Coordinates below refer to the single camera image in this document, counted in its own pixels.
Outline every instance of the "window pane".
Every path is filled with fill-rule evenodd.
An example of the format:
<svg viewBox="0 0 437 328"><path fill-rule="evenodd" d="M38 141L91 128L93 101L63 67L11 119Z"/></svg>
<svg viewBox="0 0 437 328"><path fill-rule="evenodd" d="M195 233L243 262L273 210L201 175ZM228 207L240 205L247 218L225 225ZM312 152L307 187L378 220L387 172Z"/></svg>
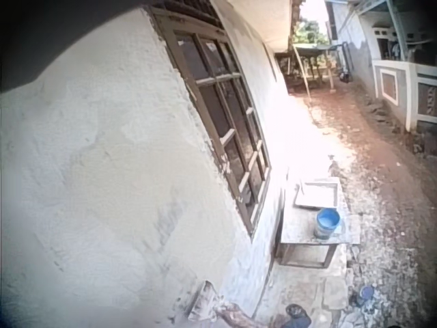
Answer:
<svg viewBox="0 0 437 328"><path fill-rule="evenodd" d="M221 106L219 96L213 85L207 87L201 87L200 93L202 94L203 100L205 101L208 112L214 122L218 135L224 137L226 132L230 130L231 126L227 121L225 112Z"/></svg>
<svg viewBox="0 0 437 328"><path fill-rule="evenodd" d="M258 195L259 190L261 189L262 178L261 173L259 172L259 165L257 161L252 167L250 179L254 188L254 192L256 192L256 194Z"/></svg>
<svg viewBox="0 0 437 328"><path fill-rule="evenodd" d="M225 63L223 62L223 58L221 57L215 42L212 40L202 40L201 42L204 45L206 55L210 60L211 67L214 73L216 75L223 75L228 73L228 70L225 67Z"/></svg>
<svg viewBox="0 0 437 328"><path fill-rule="evenodd" d="M225 56L227 65L231 69L232 72L237 72L237 65L234 59L234 56L232 55L231 49L229 48L228 44L220 43L220 48Z"/></svg>
<svg viewBox="0 0 437 328"><path fill-rule="evenodd" d="M249 121L249 125L251 126L252 130L252 136L255 139L255 142L258 142L259 140L259 130L258 130L258 124L255 120L254 113L250 113L247 116L247 120Z"/></svg>
<svg viewBox="0 0 437 328"><path fill-rule="evenodd" d="M231 170L234 173L237 183L240 184L241 179L244 176L244 168L241 163L240 155L238 154L237 144L235 143L235 138L226 145L225 151L227 158L229 159L229 164L231 165Z"/></svg>
<svg viewBox="0 0 437 328"><path fill-rule="evenodd" d="M237 95L235 93L235 89L232 86L230 81L224 82L221 84L223 87L223 93L225 95L225 99L227 105L229 106L229 110L231 111L232 118L234 119L237 133L240 136L241 146L243 147L244 159L246 163L249 163L252 154L253 147L251 143L251 138L249 137L249 132L247 130L246 122L244 121L244 114L241 112L241 106L238 102Z"/></svg>
<svg viewBox="0 0 437 328"><path fill-rule="evenodd" d="M188 68L190 69L194 78L198 80L208 77L208 71L206 70L205 64L200 57L193 38L190 36L179 35L176 35L176 38L178 39L178 44L184 53L186 63L188 64Z"/></svg>
<svg viewBox="0 0 437 328"><path fill-rule="evenodd" d="M253 209L255 208L256 201L255 198L252 195L251 188L249 187L249 184L246 183L244 186L244 189L241 193L241 197L243 199L244 205L246 205L247 213L249 214L249 217L252 216Z"/></svg>
<svg viewBox="0 0 437 328"><path fill-rule="evenodd" d="M243 98L244 101L244 109L246 110L248 107L250 107L251 102L249 101L249 98L247 96L246 90L245 88L243 88L243 82L241 81L241 79L236 79L234 80L237 86L238 91L241 94L241 97Z"/></svg>
<svg viewBox="0 0 437 328"><path fill-rule="evenodd" d="M265 155L264 155L264 147L261 147L261 152L259 152L258 157L259 157L259 162L261 163L262 171L265 172L266 171L266 160L265 160Z"/></svg>

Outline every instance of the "tree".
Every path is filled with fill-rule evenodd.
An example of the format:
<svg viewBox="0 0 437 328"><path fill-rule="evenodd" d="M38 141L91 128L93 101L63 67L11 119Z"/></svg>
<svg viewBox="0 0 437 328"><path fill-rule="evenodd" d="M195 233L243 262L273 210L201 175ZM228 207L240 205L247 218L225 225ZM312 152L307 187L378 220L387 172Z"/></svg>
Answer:
<svg viewBox="0 0 437 328"><path fill-rule="evenodd" d="M316 20L302 18L293 35L293 43L328 44L326 34L320 33L319 23Z"/></svg>

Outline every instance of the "neighboring house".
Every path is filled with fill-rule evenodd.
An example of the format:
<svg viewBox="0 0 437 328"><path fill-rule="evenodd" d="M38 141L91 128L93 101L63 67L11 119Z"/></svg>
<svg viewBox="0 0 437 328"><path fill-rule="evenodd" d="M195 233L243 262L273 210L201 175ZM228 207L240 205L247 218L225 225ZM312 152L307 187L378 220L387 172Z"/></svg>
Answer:
<svg viewBox="0 0 437 328"><path fill-rule="evenodd" d="M407 131L437 124L437 39L413 1L326 0L331 39L367 91Z"/></svg>
<svg viewBox="0 0 437 328"><path fill-rule="evenodd" d="M205 279L249 315L261 297L299 2L145 2L35 7L5 48L11 327L198 327Z"/></svg>

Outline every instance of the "trowel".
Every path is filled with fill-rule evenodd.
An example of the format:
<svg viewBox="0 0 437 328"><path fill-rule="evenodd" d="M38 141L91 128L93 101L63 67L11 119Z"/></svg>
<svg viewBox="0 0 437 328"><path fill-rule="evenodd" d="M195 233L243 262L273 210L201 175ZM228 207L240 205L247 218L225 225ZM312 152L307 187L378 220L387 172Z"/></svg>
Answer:
<svg viewBox="0 0 437 328"><path fill-rule="evenodd" d="M224 297L219 296L214 286L206 280L195 295L188 319L214 322L218 317L222 318L231 328L268 328L266 325L255 322L237 304L224 300Z"/></svg>

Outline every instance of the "wooden table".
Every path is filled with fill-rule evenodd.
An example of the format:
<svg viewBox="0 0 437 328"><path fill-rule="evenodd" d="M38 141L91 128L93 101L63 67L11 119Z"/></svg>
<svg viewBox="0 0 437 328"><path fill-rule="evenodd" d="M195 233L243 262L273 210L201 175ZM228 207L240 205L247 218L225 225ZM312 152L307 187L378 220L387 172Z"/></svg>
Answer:
<svg viewBox="0 0 437 328"><path fill-rule="evenodd" d="M337 246L339 244L350 243L349 210L339 179L323 178L318 180L339 183L337 211L341 217L340 224L328 240L316 238L314 236L314 227L318 210L295 206L294 200L298 191L298 185L294 182L289 183L285 191L281 240L277 250L277 258L279 258L279 263L282 265L326 269L333 259ZM323 262L293 262L292 256L297 245L328 246L328 253Z"/></svg>

